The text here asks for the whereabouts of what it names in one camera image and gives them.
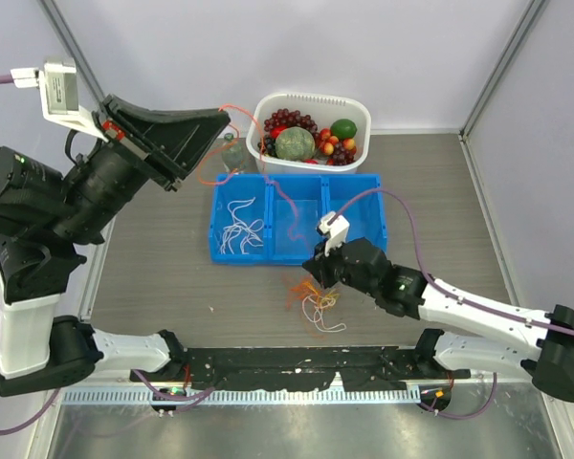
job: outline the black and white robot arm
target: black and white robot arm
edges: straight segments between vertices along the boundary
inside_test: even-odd
[[[335,216],[330,212],[321,219],[318,231],[325,239],[303,265],[321,286],[341,282],[372,296],[397,317],[439,322],[478,335],[428,329],[417,343],[422,362],[433,361],[446,370],[486,370],[531,379],[542,392],[574,402],[574,338],[532,326],[532,322],[553,323],[574,330],[572,309],[558,305],[552,313],[529,310],[470,294],[437,278],[429,283],[420,271],[392,264],[364,238],[346,242],[349,224],[343,216]],[[465,304],[466,298],[490,312]]]
[[[18,88],[39,90],[46,120],[98,140],[65,176],[0,146],[0,395],[63,387],[105,370],[181,378],[186,351],[171,332],[112,335],[55,311],[71,272],[86,261],[75,244],[102,244],[102,229],[147,181],[178,190],[228,114],[151,111],[114,96],[89,112],[78,105],[72,61],[11,75]]]

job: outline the bottle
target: bottle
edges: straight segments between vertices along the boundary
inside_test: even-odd
[[[223,145],[227,145],[231,142],[233,142],[233,134],[229,133],[223,136]],[[240,174],[244,172],[247,168],[247,156],[245,153],[241,142],[236,142],[230,148],[221,152],[221,158],[228,173],[233,172],[234,174]]]

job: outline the gray wall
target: gray wall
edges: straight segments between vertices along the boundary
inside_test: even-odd
[[[42,66],[47,55],[65,53],[36,3],[29,0],[0,2],[0,74],[15,67]],[[82,83],[79,93],[81,104],[93,108]],[[0,145],[8,145],[65,171],[70,164],[62,154],[66,133],[64,128],[44,121],[38,91],[0,86]],[[82,149],[89,145],[89,142],[77,141]],[[60,305],[61,312],[77,311],[86,275],[86,269],[76,273]],[[0,399],[0,428],[27,420],[42,399],[43,394]],[[28,427],[19,434],[0,437],[0,457],[24,457],[32,433],[33,427]]]
[[[104,90],[141,106],[304,91],[359,100],[374,128],[456,130],[529,0],[57,3]]]
[[[549,2],[471,145],[520,301],[574,308],[574,0]]]

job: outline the white plastic container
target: white plastic container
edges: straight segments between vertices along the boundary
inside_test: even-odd
[[[257,104],[254,113],[255,119],[263,126],[264,120],[280,108],[286,108],[290,111],[299,110],[302,115],[310,115],[317,123],[319,130],[330,127],[335,120],[342,118],[355,122],[357,126],[355,162],[349,165],[308,164],[280,160],[270,156],[264,156],[262,162],[257,151],[259,133],[252,122],[249,134],[247,134],[247,148],[255,158],[259,172],[263,171],[266,174],[354,174],[367,158],[372,119],[367,108],[358,101],[321,94],[274,93],[263,98]]]

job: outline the blue bin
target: blue bin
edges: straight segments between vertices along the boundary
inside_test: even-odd
[[[217,181],[226,179],[220,175]],[[362,191],[381,185],[378,175],[277,175],[266,180],[261,175],[237,175],[226,184],[216,186],[212,201],[209,228],[210,258],[216,263],[233,265],[300,265],[308,260],[321,241],[317,233],[320,218],[330,210],[339,210],[349,199]],[[296,207],[285,200],[289,196]],[[257,233],[263,247],[247,246],[240,252],[244,233],[232,240],[234,254],[222,254],[220,247],[224,228],[232,224],[228,206],[234,201],[255,198],[252,205],[236,211],[237,218],[247,224],[263,220]],[[344,214],[350,223],[347,240],[369,239],[383,251],[387,247],[387,230],[383,195],[374,193],[356,202]]]

